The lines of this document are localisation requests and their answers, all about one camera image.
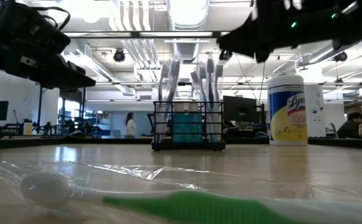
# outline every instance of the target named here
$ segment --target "wooden table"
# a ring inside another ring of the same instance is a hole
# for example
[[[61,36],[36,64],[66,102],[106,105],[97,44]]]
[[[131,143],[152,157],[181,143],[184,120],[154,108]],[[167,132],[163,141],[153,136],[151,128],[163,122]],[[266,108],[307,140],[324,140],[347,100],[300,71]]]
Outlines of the wooden table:
[[[223,152],[153,152],[149,145],[91,144],[2,149],[0,161],[17,165],[21,164],[19,161],[30,161],[26,166],[23,164],[26,169],[35,169],[36,161],[60,162],[61,170],[87,177],[85,182],[89,186],[102,190],[148,192],[189,184],[243,197],[362,202],[362,149],[228,145]],[[76,164],[68,164],[64,169],[62,161],[115,166],[111,166],[111,172]],[[118,213],[78,202],[66,209],[87,212],[81,217],[53,215],[24,202],[16,190],[12,191],[0,179],[2,224],[112,223],[107,221],[107,214]],[[127,220],[123,214],[116,218],[122,224],[141,223],[132,217]]]

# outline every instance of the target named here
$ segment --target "ceiling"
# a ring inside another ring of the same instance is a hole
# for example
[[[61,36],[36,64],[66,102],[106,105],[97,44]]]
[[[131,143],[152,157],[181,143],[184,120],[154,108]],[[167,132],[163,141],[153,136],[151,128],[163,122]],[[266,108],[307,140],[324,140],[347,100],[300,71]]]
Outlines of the ceiling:
[[[63,0],[63,2],[66,1],[76,1],[77,3],[72,4],[72,10],[69,9],[70,12],[74,13],[69,24],[64,29],[64,32],[112,31],[112,28],[109,25],[109,17],[113,15],[113,4],[111,1]],[[121,0],[120,2],[120,20],[122,23],[124,23],[124,1]],[[142,7],[142,1],[136,2],[138,2],[140,7]],[[57,6],[57,3],[52,0],[25,1],[25,3],[30,6]],[[130,5],[129,19],[131,28],[136,30],[135,26],[133,25],[133,1],[129,0],[126,4]],[[169,30],[168,12],[165,10],[166,1],[150,0],[148,1],[148,4],[149,23],[151,29]],[[240,26],[252,11],[253,8],[250,7],[250,1],[210,0],[206,30],[230,31]],[[90,18],[91,15],[100,15],[101,18]],[[88,23],[85,20],[96,20],[96,22]],[[143,23],[142,12],[140,12],[139,22],[141,24]],[[165,39],[154,40],[157,56],[161,64],[169,60],[173,53],[171,44],[166,44],[164,40]],[[207,52],[211,53],[213,58],[218,58],[219,49],[216,45],[216,40],[207,40],[209,43],[201,44],[201,49],[198,54],[199,57],[195,62],[198,60],[205,61],[207,59]],[[93,59],[98,61],[106,71],[109,71],[110,75],[114,77],[115,80],[120,80],[122,82],[140,82],[140,80],[135,78],[135,63],[127,51],[125,51],[124,62],[115,62],[113,59],[113,54],[115,53],[116,49],[124,48],[120,39],[77,39],[74,40],[74,42],[77,42],[78,46],[88,44],[92,48],[91,56]],[[326,48],[329,44],[331,44],[331,42],[327,41],[301,45],[296,49],[277,49],[270,56],[269,60],[262,64],[256,64],[253,58],[247,58],[242,55],[234,55],[230,61],[227,62],[224,68],[224,78],[222,81],[244,82],[248,80],[250,82],[261,82],[262,78],[264,77],[264,82],[266,82],[266,78],[274,77],[281,73],[298,73],[307,80],[313,80],[317,82],[333,82],[337,77],[344,77],[346,79],[344,80],[345,82],[362,82],[362,42],[345,50],[348,55],[348,60],[345,62],[336,63],[331,60],[324,60],[323,62],[307,66],[306,68],[308,68],[308,70],[304,70],[302,72],[299,71],[299,69],[302,67],[297,67],[296,70],[295,62],[297,60],[315,55],[320,50]],[[83,66],[87,69],[88,76],[96,78],[98,82],[106,82],[106,79],[102,78],[100,75],[97,75],[91,69],[88,69],[85,64]],[[188,77],[193,68],[194,65],[185,65],[185,69],[183,70],[184,74],[181,75],[181,77]],[[339,91],[339,93],[350,93],[352,91],[356,91],[358,88],[358,86],[351,86],[349,88],[344,88],[343,91]],[[107,86],[96,86],[94,91],[99,89],[102,91],[107,91],[108,89],[117,90],[114,86],[113,88],[109,88]]]

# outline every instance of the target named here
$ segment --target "man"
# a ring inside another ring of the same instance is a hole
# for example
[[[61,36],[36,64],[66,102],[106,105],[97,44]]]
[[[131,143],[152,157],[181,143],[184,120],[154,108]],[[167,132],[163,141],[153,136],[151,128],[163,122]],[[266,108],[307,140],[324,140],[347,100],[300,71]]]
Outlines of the man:
[[[348,121],[337,131],[338,137],[362,139],[360,136],[360,124],[362,124],[362,114],[358,112],[350,113]]]

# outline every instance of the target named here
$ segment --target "desk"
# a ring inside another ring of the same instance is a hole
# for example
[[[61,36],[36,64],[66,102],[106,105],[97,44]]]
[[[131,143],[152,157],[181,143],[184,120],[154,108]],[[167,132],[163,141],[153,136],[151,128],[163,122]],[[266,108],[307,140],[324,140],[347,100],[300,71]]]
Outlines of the desk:
[[[128,169],[157,172],[153,181],[104,170],[93,170],[92,187],[116,191],[171,190],[193,184],[204,189],[244,197],[301,198],[362,202],[362,149],[308,146],[228,145],[222,152],[152,152],[150,145],[69,144],[1,149],[0,161],[86,162],[132,166]],[[179,172],[174,168],[210,172]],[[101,211],[78,204],[96,214]],[[0,224],[108,223],[104,217],[50,215],[29,205],[0,180]],[[137,223],[135,220],[124,223]]]

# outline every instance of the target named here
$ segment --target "woman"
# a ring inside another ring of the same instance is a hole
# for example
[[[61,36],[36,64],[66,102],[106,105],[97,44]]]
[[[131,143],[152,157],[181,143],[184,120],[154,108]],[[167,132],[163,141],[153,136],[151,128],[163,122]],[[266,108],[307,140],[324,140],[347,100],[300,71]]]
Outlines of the woman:
[[[135,138],[135,123],[133,122],[133,113],[128,113],[125,120],[126,138]]]

